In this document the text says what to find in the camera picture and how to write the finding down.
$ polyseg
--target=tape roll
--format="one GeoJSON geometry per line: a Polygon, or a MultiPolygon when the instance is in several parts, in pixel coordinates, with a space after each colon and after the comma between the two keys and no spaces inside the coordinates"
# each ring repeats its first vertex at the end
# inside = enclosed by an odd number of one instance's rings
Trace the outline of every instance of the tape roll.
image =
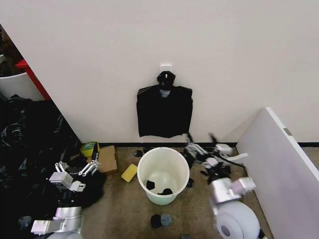
{"type": "Polygon", "coordinates": [[[83,145],[80,150],[81,150],[81,153],[83,154],[84,157],[91,157],[92,156],[92,153],[93,153],[93,149],[94,149],[94,145],[95,143],[98,143],[98,142],[89,142],[89,143],[86,143],[85,145],[83,145]]]}

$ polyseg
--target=black cable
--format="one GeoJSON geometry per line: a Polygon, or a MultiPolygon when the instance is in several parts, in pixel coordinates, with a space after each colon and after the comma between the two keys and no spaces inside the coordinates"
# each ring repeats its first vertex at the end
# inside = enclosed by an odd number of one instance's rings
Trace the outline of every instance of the black cable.
{"type": "Polygon", "coordinates": [[[246,167],[245,167],[244,165],[239,164],[239,163],[234,163],[234,162],[232,162],[232,161],[229,161],[228,159],[224,158],[224,157],[221,156],[220,154],[215,155],[215,153],[211,153],[211,155],[212,155],[212,156],[217,156],[217,157],[219,157],[220,159],[224,160],[224,161],[227,162],[227,163],[230,163],[230,164],[233,164],[233,165],[236,165],[236,166],[239,166],[239,167],[242,167],[242,168],[246,169],[246,167]]]}
{"type": "Polygon", "coordinates": [[[246,169],[246,167],[245,167],[244,165],[242,165],[242,164],[234,163],[234,162],[232,162],[232,161],[229,161],[228,159],[224,158],[224,157],[221,156],[221,155],[220,155],[219,157],[220,157],[220,159],[224,160],[224,161],[227,162],[227,163],[230,163],[230,164],[233,164],[233,165],[236,165],[236,166],[239,166],[239,167],[242,167],[242,168],[245,168],[245,169],[246,169]]]}

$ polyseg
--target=white bucket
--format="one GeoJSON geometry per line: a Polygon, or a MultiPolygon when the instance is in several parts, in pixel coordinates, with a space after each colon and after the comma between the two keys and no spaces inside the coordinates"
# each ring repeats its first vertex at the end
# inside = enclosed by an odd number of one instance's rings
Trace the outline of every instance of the white bucket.
{"type": "Polygon", "coordinates": [[[155,204],[171,203],[183,191],[189,180],[189,167],[185,158],[176,150],[166,147],[154,148],[144,154],[138,165],[138,179],[147,197],[155,204]],[[147,181],[155,183],[148,190],[147,181]],[[173,194],[158,195],[170,188],[173,194]]]}

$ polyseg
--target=yellow sponge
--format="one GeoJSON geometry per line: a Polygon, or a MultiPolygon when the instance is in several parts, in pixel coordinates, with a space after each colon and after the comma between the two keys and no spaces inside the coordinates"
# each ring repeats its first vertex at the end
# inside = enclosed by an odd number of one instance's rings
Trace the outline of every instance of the yellow sponge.
{"type": "Polygon", "coordinates": [[[134,164],[131,164],[125,171],[122,173],[121,177],[128,183],[132,180],[135,174],[138,171],[138,167],[134,164]]]}

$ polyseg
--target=gray cloth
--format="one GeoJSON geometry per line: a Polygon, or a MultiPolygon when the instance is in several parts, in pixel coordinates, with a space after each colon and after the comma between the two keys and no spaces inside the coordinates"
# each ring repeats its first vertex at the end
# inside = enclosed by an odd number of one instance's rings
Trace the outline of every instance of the gray cloth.
{"type": "Polygon", "coordinates": [[[173,222],[173,218],[171,217],[171,214],[168,213],[162,213],[160,216],[160,222],[163,226],[170,226],[173,222]]]}
{"type": "Polygon", "coordinates": [[[182,234],[179,239],[191,239],[191,237],[188,234],[182,234]]]}

